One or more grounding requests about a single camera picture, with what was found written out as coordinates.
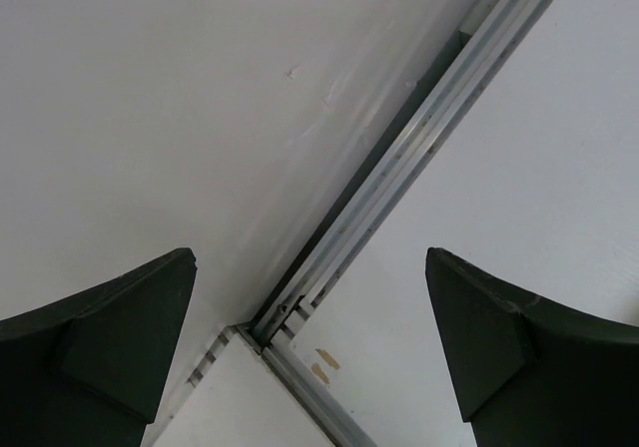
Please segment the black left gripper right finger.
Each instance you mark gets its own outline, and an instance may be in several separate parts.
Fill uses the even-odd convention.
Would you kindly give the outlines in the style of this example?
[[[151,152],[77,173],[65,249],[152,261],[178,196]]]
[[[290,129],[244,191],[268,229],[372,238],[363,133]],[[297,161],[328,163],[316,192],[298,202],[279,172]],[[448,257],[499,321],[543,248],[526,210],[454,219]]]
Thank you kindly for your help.
[[[432,247],[425,279],[461,418],[479,446],[635,446],[638,329]]]

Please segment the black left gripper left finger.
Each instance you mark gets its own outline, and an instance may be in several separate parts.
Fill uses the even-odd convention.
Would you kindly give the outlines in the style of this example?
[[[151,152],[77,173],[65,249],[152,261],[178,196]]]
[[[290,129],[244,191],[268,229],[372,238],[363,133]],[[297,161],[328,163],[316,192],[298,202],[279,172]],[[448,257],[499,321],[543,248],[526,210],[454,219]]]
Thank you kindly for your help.
[[[4,446],[138,446],[156,420],[196,280],[176,248],[1,322]]]

